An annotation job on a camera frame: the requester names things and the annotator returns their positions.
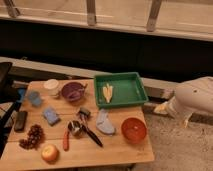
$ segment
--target railing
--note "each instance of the railing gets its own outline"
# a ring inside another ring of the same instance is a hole
[[[213,41],[212,0],[0,0],[0,18]]]

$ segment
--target brown object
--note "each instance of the brown object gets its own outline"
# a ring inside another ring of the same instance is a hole
[[[145,124],[137,118],[128,118],[121,125],[121,131],[126,140],[132,144],[140,143],[146,136]]]
[[[41,157],[46,162],[53,162],[58,157],[58,149],[53,144],[45,145],[42,149]]]
[[[68,82],[70,82],[70,80],[62,80],[60,81],[60,86],[63,87],[63,85]],[[143,143],[138,145],[139,147],[133,148],[124,140],[120,129],[123,121],[129,117],[136,117],[145,123],[141,106],[110,109],[108,118],[116,127],[117,132],[113,136],[104,135],[96,129],[96,118],[99,108],[95,101],[93,79],[78,80],[78,82],[83,85],[86,83],[88,84],[87,93],[84,94],[85,99],[88,100],[85,100],[80,106],[73,106],[63,98],[59,100],[51,98],[48,92],[43,88],[43,81],[29,83],[27,91],[36,89],[40,92],[45,103],[39,108],[35,108],[29,101],[23,101],[20,110],[28,111],[25,131],[23,133],[16,133],[13,129],[11,130],[4,152],[1,156],[1,170],[45,170],[52,168],[59,169],[141,163],[154,160],[149,134],[146,135]],[[61,122],[54,127],[49,126],[46,120],[41,116],[42,111],[49,104],[54,106],[54,109],[61,118]],[[83,134],[81,138],[70,136],[72,148],[70,147],[69,150],[65,152],[62,148],[64,129],[67,127],[67,121],[76,119],[76,113],[82,106],[91,111],[91,118],[88,121],[88,126],[100,138],[104,147],[100,148],[89,136]],[[41,151],[44,143],[41,143],[37,150],[24,150],[19,147],[19,139],[26,138],[26,130],[29,130],[30,126],[35,123],[39,123],[44,130],[45,144],[54,144],[58,148],[61,147],[59,148],[60,160],[57,160],[54,165],[45,163],[41,158]]]
[[[63,149],[64,151],[69,150],[69,130],[66,129],[63,137]]]

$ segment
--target green tray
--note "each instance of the green tray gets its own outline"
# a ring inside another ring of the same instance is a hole
[[[113,96],[107,103],[103,96],[103,86],[113,86]],[[94,77],[95,98],[99,108],[116,108],[142,105],[148,101],[142,81],[137,72],[96,75]]]

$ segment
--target knife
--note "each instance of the knife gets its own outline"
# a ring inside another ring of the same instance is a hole
[[[100,147],[103,147],[102,142],[100,141],[100,139],[97,137],[97,135],[95,135],[94,132],[92,132],[88,127],[86,127],[85,125],[82,124],[82,129],[84,132],[87,133],[87,135],[89,135],[89,137],[95,141],[96,144],[98,144]]]

